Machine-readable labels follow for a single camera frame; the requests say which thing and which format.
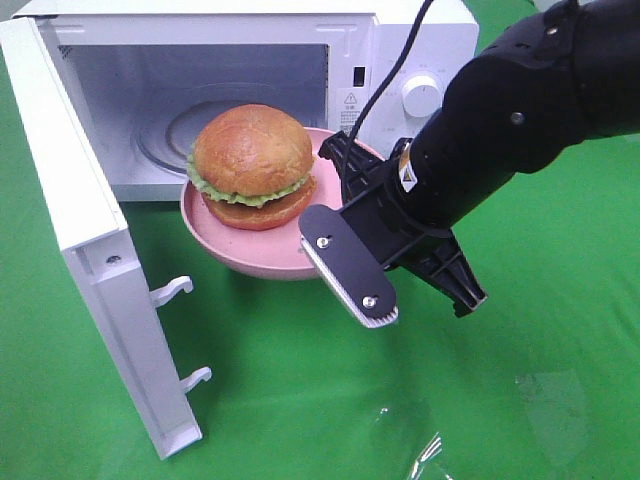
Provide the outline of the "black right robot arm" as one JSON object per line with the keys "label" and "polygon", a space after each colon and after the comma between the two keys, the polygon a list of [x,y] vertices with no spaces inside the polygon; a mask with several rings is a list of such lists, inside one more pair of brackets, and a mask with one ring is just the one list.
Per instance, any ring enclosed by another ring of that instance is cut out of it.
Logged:
{"label": "black right robot arm", "polygon": [[302,246],[364,326],[396,321],[390,268],[448,296],[457,316],[486,298],[452,228],[517,173],[568,146],[639,129],[639,5],[560,1],[505,30],[450,82],[442,107],[382,160],[353,134],[319,154],[343,204],[308,208]]}

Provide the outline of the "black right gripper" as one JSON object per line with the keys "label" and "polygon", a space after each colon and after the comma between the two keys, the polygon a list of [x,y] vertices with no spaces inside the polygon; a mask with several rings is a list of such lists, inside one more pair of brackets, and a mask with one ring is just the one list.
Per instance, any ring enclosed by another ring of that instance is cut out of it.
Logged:
{"label": "black right gripper", "polygon": [[400,154],[383,160],[339,131],[318,152],[340,180],[339,210],[383,268],[402,266],[453,302],[454,313],[475,312],[488,295],[449,229],[417,219],[398,184]]}

